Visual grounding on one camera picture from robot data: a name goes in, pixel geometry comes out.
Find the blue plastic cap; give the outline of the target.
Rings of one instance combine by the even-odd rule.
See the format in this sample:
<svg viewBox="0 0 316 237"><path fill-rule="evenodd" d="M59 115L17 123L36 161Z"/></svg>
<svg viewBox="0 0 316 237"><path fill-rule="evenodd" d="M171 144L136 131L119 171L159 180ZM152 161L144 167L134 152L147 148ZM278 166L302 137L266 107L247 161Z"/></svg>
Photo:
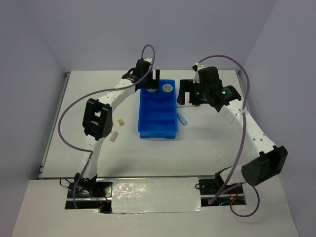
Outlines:
<svg viewBox="0 0 316 237"><path fill-rule="evenodd" d="M186 120L180 113L177 113L177 118L179 119L179 121L180 121L183 125L187 125L187 124L188 124L187 120Z"/></svg>

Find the grey eraser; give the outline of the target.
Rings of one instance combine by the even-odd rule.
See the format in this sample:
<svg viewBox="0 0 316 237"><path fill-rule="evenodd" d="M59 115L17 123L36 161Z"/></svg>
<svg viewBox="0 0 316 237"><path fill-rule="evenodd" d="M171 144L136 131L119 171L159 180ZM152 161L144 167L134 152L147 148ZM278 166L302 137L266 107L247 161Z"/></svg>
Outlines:
<svg viewBox="0 0 316 237"><path fill-rule="evenodd" d="M118 132L113 131L112 135L110 137L110 141L114 142L116 140L117 136L118 136Z"/></svg>

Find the white pen blue cap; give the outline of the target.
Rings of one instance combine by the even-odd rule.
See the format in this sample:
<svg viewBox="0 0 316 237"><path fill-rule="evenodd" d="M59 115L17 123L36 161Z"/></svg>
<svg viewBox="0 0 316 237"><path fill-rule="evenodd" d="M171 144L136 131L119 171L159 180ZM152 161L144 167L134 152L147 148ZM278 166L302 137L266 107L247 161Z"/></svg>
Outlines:
<svg viewBox="0 0 316 237"><path fill-rule="evenodd" d="M199 107L200 105L193 105L193 104L186 104L186 105L179 105L177 104L177 108L189 108L189 107Z"/></svg>

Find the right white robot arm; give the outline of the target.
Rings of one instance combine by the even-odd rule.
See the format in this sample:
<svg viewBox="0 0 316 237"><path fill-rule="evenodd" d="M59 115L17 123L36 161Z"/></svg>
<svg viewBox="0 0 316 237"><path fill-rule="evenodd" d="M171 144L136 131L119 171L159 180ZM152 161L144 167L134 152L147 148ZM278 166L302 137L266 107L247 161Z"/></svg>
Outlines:
<svg viewBox="0 0 316 237"><path fill-rule="evenodd" d="M177 103L185 104L189 93L190 104L213 107L241 137L242 150L248 153L248 163L235 162L215 174L215 189L226 193L236 183L255 187L279 175L288 156L285 146L277 146L267 137L246 109L245 98L233 86L223 86L216 67L196 63L193 70L193 79L180 81Z"/></svg>

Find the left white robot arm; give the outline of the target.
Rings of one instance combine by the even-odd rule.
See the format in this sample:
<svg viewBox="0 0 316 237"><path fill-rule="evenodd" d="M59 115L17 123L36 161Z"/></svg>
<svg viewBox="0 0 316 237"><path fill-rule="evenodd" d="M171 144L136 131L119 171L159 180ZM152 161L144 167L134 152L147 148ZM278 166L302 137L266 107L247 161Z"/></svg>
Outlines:
<svg viewBox="0 0 316 237"><path fill-rule="evenodd" d="M158 84L153 79L153 58L141 58L136 66L124 74L113 90L103 96L86 102L82 126L84 128L85 146L79 172L74 177L74 190L86 197L96 193L97 164L105 138L113 128L113 112L139 88Z"/></svg>

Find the blue compartment tray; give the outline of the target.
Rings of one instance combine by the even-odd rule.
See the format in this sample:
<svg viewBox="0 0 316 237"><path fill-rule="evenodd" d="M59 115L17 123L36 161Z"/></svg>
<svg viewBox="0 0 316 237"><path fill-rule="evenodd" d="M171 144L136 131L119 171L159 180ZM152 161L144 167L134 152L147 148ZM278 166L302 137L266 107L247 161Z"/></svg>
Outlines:
<svg viewBox="0 0 316 237"><path fill-rule="evenodd" d="M174 86L173 94L162 92L163 84ZM147 89L140 91L138 132L140 138L174 139L178 132L176 83L173 79L161 79L159 89L149 93Z"/></svg>

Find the silver foil plate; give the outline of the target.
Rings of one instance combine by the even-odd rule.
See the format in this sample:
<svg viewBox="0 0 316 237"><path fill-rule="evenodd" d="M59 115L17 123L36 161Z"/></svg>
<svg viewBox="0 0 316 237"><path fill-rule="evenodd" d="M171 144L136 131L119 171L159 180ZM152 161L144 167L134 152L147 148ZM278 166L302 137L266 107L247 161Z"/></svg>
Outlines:
<svg viewBox="0 0 316 237"><path fill-rule="evenodd" d="M198 178L115 179L112 212L117 214L184 213L203 210Z"/></svg>

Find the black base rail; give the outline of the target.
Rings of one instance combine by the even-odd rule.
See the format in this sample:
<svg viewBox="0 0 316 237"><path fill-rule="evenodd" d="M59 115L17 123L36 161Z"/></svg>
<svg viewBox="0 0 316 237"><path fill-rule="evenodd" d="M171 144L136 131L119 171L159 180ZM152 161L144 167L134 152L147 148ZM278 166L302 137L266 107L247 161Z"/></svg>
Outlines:
<svg viewBox="0 0 316 237"><path fill-rule="evenodd" d="M94 209L104 214L185 213L228 206L232 200L236 205L246 204L243 188L233 185L209 203L220 187L213 177L103 179L90 192L70 182L65 209Z"/></svg>

